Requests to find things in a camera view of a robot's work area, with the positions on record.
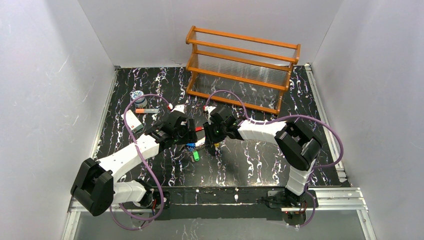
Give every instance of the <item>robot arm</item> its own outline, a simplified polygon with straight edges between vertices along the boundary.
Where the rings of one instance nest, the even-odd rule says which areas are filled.
[[[97,161],[85,160],[70,191],[93,216],[98,216],[112,204],[140,202],[147,193],[147,184],[138,180],[118,182],[118,179],[142,163],[135,144],[145,159],[156,156],[172,145],[197,141],[194,121],[185,115],[183,105],[176,106],[166,121],[160,121],[137,139],[112,155]]]
[[[277,145],[290,164],[285,186],[288,203],[297,204],[305,192],[317,155],[322,148],[320,139],[300,120],[254,124],[236,119],[226,108],[207,106],[208,122],[203,127],[207,145],[230,137],[239,140],[266,141]]]

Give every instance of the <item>black mount bracket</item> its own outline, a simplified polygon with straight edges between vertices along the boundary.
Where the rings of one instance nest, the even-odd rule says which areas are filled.
[[[296,202],[293,202],[294,193],[287,190],[286,188],[281,190],[270,190],[267,192],[266,197],[262,197],[259,201],[266,204],[267,207],[271,209],[280,209],[280,208],[297,208],[300,207],[300,204],[305,202],[307,203],[308,208],[312,208],[313,201],[315,201],[315,207],[318,207],[317,194],[314,190],[308,190],[314,198],[311,198],[308,194],[303,193],[301,196],[296,197]]]
[[[88,158],[82,162],[70,194],[93,216],[99,216],[114,200],[114,177]]]

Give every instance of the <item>wooden rack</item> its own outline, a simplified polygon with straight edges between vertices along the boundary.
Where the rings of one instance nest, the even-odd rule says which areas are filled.
[[[210,95],[192,90],[198,74],[206,74],[219,78],[230,79],[248,84],[254,84],[279,90],[276,107],[269,108],[246,103],[247,108],[256,109],[272,114],[279,114],[283,93],[289,89],[290,74],[293,66],[298,63],[301,50],[300,44],[290,44],[262,38],[243,36],[233,33],[209,30],[192,26],[185,39],[186,44],[192,44],[191,56],[186,70],[191,71],[191,79],[186,92],[202,98]],[[221,52],[241,53],[281,61],[280,64],[265,63],[262,61],[245,59],[238,56],[217,53],[217,51],[199,50],[198,46]],[[241,104],[232,99],[212,96],[213,100],[234,104]]]

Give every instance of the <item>table surface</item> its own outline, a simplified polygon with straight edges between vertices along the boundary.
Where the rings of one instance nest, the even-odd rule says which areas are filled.
[[[95,153],[95,159],[101,159],[127,146],[130,136],[125,129],[121,115],[130,103],[130,92],[142,90],[145,94],[154,93],[165,97],[174,106],[186,105],[187,115],[194,119],[196,126],[206,122],[202,108],[206,99],[187,95],[185,90],[191,73],[183,67],[120,68],[112,92],[110,104],[101,131]],[[275,106],[275,92],[269,88],[251,84],[222,80],[201,75],[194,88],[206,93],[226,89],[235,92],[246,102],[262,106]],[[210,105],[226,106],[237,116],[242,108],[225,103],[211,101]],[[149,128],[156,121],[166,119],[169,114],[165,104],[158,98],[150,97],[146,108],[159,108],[158,114],[137,114]],[[248,109],[255,120],[271,120],[277,116]],[[319,119],[318,109],[303,66],[295,66],[291,74],[289,91],[283,95],[280,116],[303,114]],[[324,142],[316,164],[332,163],[329,145],[321,126],[306,122]],[[143,130],[135,134],[138,138]],[[192,162],[190,154],[180,151],[180,146],[170,149],[147,160],[163,186],[190,187],[243,187],[243,186],[285,186],[289,178],[289,164],[280,149],[268,142],[254,140],[224,140],[215,151],[199,150],[200,160]],[[133,168],[122,176],[121,181],[142,178],[154,185],[143,165]],[[312,184],[316,186],[339,186],[341,183],[336,169],[317,169],[313,173]]]

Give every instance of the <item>white wall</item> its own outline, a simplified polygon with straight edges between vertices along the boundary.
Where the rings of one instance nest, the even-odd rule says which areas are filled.
[[[424,2],[344,1],[312,64],[378,239],[422,239]]]
[[[114,65],[185,65],[192,25],[302,44],[299,64],[312,62],[340,0],[79,0]]]
[[[77,0],[0,1],[0,239],[61,238],[113,75]]]

